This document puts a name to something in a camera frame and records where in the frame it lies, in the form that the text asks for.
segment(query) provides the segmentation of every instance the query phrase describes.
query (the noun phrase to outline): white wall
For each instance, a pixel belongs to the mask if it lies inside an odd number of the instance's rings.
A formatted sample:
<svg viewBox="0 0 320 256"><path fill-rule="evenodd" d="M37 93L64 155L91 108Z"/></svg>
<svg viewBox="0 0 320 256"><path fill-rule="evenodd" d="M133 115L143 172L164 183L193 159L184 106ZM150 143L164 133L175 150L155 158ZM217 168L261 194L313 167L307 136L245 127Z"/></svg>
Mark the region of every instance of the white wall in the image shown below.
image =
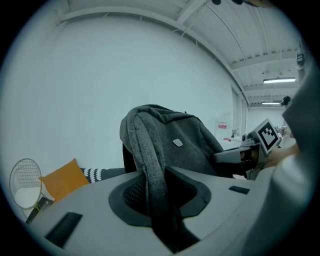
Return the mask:
<svg viewBox="0 0 320 256"><path fill-rule="evenodd" d="M285 109L248 108L246 133L251 132L267 118L270 119L273 126L278 126L280 128L284 123L284 118L282 117L284 111Z"/></svg>
<svg viewBox="0 0 320 256"><path fill-rule="evenodd" d="M35 140L36 127L41 125L41 122L46 122L46 119L43 116L37 119L37 113L34 115L34 110L29 106L35 103L34 97L39 95L33 91L31 84L39 75L38 64L40 59L45 57L43 50L64 27L63 24L57 26L59 19L54 9L55 4L47 2L41 11L35 13L27 22L12 44L0 70L0 183L12 210L23 221L24 214L28 215L31 210L23 213L13 202L9 192L9 176L18 160L31 157L38 161L42 157L39 151L50 147L39 145L42 139L40 136ZM38 105L37 108L41 111L43 107ZM40 168L43 170L46 169L46 161L47 159L41 161ZM45 188L42 192L50 197Z"/></svg>
<svg viewBox="0 0 320 256"><path fill-rule="evenodd" d="M213 134L217 117L232 117L229 74L166 27L110 15L62 23L46 43L37 33L25 31L2 73L5 183L22 158L42 175L72 158L83 168L123 167L120 122L139 105L194 114Z"/></svg>

